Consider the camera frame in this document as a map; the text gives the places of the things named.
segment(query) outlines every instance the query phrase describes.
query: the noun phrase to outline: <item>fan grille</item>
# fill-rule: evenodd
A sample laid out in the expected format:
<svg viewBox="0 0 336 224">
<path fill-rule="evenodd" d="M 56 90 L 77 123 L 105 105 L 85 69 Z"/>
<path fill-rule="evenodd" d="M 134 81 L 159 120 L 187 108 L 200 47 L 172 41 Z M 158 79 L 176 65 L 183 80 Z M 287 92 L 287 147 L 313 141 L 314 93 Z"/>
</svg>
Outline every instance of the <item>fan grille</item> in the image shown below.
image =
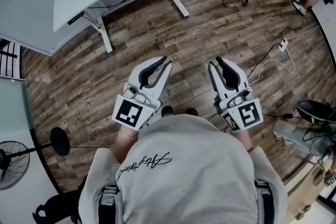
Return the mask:
<svg viewBox="0 0 336 224">
<path fill-rule="evenodd" d="M 5 190 L 14 187 L 25 175 L 29 167 L 30 154 L 26 153 L 8 159 L 10 154 L 27 150 L 24 144 L 16 141 L 0 142 L 0 150 L 2 150 L 0 157 L 0 163 L 2 164 L 0 165 L 0 190 Z"/>
</svg>

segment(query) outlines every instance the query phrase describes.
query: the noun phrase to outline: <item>floor plank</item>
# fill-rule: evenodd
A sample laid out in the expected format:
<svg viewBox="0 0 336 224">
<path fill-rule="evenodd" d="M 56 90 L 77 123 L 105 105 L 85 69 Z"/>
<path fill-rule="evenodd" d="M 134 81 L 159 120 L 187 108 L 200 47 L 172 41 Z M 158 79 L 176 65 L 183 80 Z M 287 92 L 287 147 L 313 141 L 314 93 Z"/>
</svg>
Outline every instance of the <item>floor plank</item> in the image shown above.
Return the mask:
<svg viewBox="0 0 336 224">
<path fill-rule="evenodd" d="M 118 128 L 111 121 L 114 102 L 122 92 L 131 70 L 142 61 L 168 56 L 173 71 L 161 96 L 177 113 L 196 108 L 200 116 L 214 112 L 215 93 L 207 65 L 216 56 L 238 64 L 247 74 L 281 36 L 290 38 L 316 26 L 312 15 L 300 16 L 292 0 L 181 0 L 190 12 L 182 18 L 171 0 L 137 0 L 106 18 L 109 38 L 116 50 L 107 54 L 103 41 L 91 27 L 63 46 L 52 57 L 25 49 L 23 76 L 41 144 L 59 126 L 66 130 L 72 146 L 110 146 Z M 276 48 L 266 60 L 278 59 L 290 70 L 287 54 Z M 305 98 L 336 103 L 334 66 L 319 28 L 290 40 L 289 51 L 295 74 L 270 62 L 264 66 L 254 94 L 264 113 L 294 113 L 297 101 Z M 258 78 L 260 66 L 249 82 Z M 307 157 L 275 139 L 276 118 L 265 116 L 250 131 L 282 179 L 288 178 Z M 289 120 L 307 126 L 300 119 Z M 219 130 L 226 126 L 218 116 L 211 118 Z M 60 187 L 76 189 L 87 174 L 95 149 L 72 148 L 66 157 L 43 150 L 47 164 Z"/>
</svg>

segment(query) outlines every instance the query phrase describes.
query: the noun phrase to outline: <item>gray t-shirt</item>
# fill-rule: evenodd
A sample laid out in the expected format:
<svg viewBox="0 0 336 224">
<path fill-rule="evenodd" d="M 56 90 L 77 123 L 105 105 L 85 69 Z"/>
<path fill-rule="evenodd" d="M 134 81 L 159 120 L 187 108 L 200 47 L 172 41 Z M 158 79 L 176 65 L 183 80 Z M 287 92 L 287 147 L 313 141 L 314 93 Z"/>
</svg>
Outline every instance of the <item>gray t-shirt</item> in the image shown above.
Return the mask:
<svg viewBox="0 0 336 224">
<path fill-rule="evenodd" d="M 84 224 L 98 223 L 93 211 L 97 211 L 101 186 L 107 183 L 119 187 L 117 219 L 126 224 L 256 224 L 256 178 L 270 180 L 274 195 L 280 193 L 278 196 L 286 199 L 283 184 L 261 148 L 250 156 L 240 141 L 202 118 L 169 116 L 144 128 L 139 136 L 114 172 L 106 171 L 113 161 L 102 164 L 104 158 L 99 161 L 101 167 L 91 172 L 95 157 L 79 204 Z M 256 177 L 254 159 L 259 162 L 261 177 Z M 280 222 L 276 223 L 282 224 L 286 201 L 279 208 L 276 219 Z"/>
</svg>

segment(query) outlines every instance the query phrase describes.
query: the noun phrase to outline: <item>black shoe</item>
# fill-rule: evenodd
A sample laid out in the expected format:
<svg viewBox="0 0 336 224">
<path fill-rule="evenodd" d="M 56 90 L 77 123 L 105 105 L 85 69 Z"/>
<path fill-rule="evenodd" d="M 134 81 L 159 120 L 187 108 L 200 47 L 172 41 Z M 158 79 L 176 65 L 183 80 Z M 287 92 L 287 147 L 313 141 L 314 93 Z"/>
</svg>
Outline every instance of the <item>black shoe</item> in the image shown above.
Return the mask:
<svg viewBox="0 0 336 224">
<path fill-rule="evenodd" d="M 174 115 L 173 108 L 169 105 L 166 105 L 165 107 L 163 107 L 161 111 L 161 117 L 163 118 L 163 117 L 167 117 L 171 115 Z"/>
<path fill-rule="evenodd" d="M 189 114 L 189 115 L 192 115 L 192 116 L 198 116 L 198 112 L 196 109 L 187 109 L 184 114 Z"/>
</svg>

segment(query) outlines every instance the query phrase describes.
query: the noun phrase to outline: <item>cursive logo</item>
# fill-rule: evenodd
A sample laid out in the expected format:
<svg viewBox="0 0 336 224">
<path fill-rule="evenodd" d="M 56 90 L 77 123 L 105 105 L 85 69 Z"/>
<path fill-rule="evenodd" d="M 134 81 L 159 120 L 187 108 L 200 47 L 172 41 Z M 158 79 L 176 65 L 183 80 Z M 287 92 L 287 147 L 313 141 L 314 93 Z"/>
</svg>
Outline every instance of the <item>cursive logo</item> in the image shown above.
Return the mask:
<svg viewBox="0 0 336 224">
<path fill-rule="evenodd" d="M 134 162 L 132 165 L 125 167 L 124 169 L 120 169 L 117 174 L 117 181 L 119 180 L 120 176 L 124 172 L 129 171 L 136 171 L 141 165 L 146 165 L 146 167 L 150 166 L 151 169 L 153 169 L 156 165 L 162 165 L 166 164 L 172 161 L 171 158 L 165 158 L 170 152 L 164 154 L 161 158 L 158 158 L 157 154 L 154 156 L 154 158 L 147 158 L 147 156 L 144 156 L 139 163 Z"/>
</svg>

